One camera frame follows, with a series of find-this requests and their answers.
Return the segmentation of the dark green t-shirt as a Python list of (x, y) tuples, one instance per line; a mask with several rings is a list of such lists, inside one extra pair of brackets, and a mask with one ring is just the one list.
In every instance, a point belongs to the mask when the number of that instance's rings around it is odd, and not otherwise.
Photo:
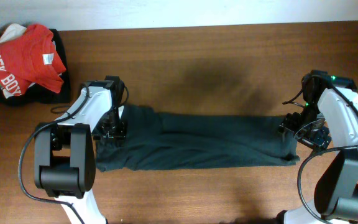
[(156, 112), (126, 105), (122, 143), (96, 144), (101, 172), (293, 166), (297, 141), (281, 134), (281, 116), (195, 115)]

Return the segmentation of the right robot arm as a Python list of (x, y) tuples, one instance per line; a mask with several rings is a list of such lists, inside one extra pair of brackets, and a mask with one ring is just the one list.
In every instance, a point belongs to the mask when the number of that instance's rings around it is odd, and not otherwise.
[[(301, 80), (301, 113), (289, 113), (278, 130), (292, 133), (311, 154), (297, 174), (300, 208), (279, 214), (280, 223), (358, 223), (358, 92), (354, 80), (312, 70)], [(307, 163), (325, 153), (336, 157), (306, 201), (301, 176)]]

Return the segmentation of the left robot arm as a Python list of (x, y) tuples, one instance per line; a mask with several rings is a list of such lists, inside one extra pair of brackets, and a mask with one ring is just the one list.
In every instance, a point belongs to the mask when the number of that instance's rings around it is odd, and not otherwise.
[(59, 203), (71, 223), (107, 223), (92, 190), (96, 175), (93, 143), (122, 143), (127, 124), (121, 119), (124, 82), (115, 76), (87, 81), (78, 99), (35, 134), (34, 182)]

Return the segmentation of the black folded garment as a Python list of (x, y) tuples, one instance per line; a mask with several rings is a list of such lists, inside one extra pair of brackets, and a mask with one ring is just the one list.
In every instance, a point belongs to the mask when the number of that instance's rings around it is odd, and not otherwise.
[[(65, 68), (65, 55), (64, 48), (62, 47), (62, 42), (60, 39), (55, 40), (53, 32), (53, 43), (56, 46), (56, 50), (58, 55), (60, 56)], [(67, 68), (66, 71), (61, 74), (63, 78), (64, 84), (60, 90), (60, 93), (54, 93), (38, 84), (32, 85), (27, 89), (24, 95), (22, 96), (12, 96), (10, 98), (5, 98), (2, 90), (0, 89), (0, 103), (10, 105), (10, 106), (18, 106), (26, 103), (38, 102), (38, 103), (66, 103), (70, 100), (70, 81), (68, 79)]]

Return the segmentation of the red printed t-shirt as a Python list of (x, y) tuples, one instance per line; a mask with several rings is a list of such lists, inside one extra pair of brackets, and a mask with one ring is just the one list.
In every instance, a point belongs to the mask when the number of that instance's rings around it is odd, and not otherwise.
[(31, 24), (17, 39), (0, 45), (0, 89), (5, 98), (22, 96), (38, 84), (60, 93), (61, 74), (66, 68), (53, 43), (53, 32), (42, 24)]

